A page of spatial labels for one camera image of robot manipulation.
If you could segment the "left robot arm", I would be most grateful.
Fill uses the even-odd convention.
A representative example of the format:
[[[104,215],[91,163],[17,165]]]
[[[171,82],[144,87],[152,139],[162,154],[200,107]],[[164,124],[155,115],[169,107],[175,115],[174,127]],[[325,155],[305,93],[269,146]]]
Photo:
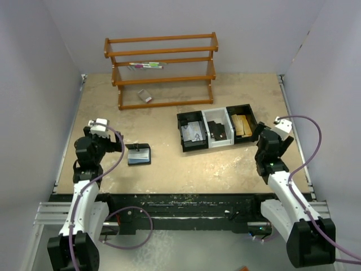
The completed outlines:
[[[116,207],[108,202],[96,201],[104,171],[101,160],[106,153],[124,154],[123,137],[115,132],[111,141],[108,120],[89,121],[84,136],[74,143],[76,161],[73,164],[73,198],[64,225],[58,236],[47,243],[53,270],[98,270],[99,250],[96,242],[103,222],[111,221]]]

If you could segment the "gold credit card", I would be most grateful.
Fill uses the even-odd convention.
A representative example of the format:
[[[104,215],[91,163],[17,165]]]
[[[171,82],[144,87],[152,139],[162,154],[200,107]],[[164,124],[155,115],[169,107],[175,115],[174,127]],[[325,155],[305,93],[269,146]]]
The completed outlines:
[[[245,115],[236,115],[235,126],[237,136],[249,137],[252,135],[252,131]]]
[[[243,115],[234,114],[231,116],[231,118],[235,125],[236,135],[243,136],[244,135]]]

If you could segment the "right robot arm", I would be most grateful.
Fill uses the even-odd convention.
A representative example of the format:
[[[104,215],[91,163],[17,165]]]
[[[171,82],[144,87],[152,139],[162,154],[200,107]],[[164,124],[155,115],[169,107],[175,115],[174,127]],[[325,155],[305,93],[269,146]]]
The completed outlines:
[[[336,239],[336,226],[330,218],[322,218],[306,200],[281,159],[294,140],[291,130],[288,120],[276,120],[273,128],[262,122],[257,124],[251,136],[258,147],[257,173],[277,198],[252,205],[250,212],[257,221],[268,219],[279,232],[295,268],[333,264],[336,249],[326,239]]]

